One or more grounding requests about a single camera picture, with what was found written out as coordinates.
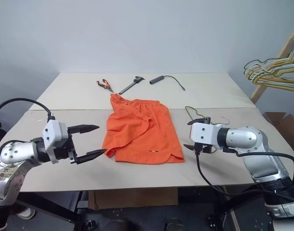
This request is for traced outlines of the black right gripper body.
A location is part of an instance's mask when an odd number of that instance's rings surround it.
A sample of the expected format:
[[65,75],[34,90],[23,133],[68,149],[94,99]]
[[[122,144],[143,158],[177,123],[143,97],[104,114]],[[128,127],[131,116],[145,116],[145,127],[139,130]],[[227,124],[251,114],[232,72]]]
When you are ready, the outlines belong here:
[[[205,123],[204,124],[210,124],[210,118],[206,117],[205,119]],[[194,142],[194,146],[195,146],[195,153],[199,154],[201,152],[203,153],[211,153],[212,150],[212,146],[210,144],[205,144],[200,142]]]

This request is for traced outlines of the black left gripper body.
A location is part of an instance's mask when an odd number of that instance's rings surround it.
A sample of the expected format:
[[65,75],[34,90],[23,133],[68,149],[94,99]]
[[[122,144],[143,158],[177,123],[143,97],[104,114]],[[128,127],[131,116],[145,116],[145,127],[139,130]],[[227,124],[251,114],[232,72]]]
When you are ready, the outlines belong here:
[[72,139],[72,134],[77,133],[77,127],[68,127],[67,136],[63,135],[54,148],[57,160],[69,159],[71,164],[77,164],[77,154]]

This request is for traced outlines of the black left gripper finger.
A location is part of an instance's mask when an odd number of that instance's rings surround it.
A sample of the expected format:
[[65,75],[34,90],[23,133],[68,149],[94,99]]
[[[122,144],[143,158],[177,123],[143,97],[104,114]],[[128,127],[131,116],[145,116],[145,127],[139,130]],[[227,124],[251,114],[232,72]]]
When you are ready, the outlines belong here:
[[75,134],[75,133],[88,133],[93,130],[99,129],[100,127],[97,125],[76,125],[67,128],[68,134]]
[[97,157],[101,156],[106,152],[106,149],[98,149],[91,152],[87,152],[83,156],[75,157],[74,163],[76,164],[82,164],[88,161],[91,161],[93,159],[96,159]]

